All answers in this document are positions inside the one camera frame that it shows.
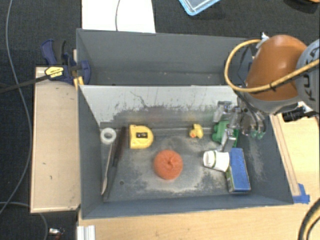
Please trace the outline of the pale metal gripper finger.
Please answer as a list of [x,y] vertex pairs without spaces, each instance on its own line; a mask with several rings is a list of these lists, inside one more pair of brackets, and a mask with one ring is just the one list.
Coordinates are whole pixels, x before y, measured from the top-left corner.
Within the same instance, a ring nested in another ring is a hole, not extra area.
[[218,123],[222,116],[228,113],[230,108],[231,102],[230,101],[218,101],[217,107],[213,115],[213,122]]
[[237,135],[235,133],[235,130],[232,128],[226,128],[223,133],[221,144],[218,148],[218,151],[227,153],[230,152],[236,141]]

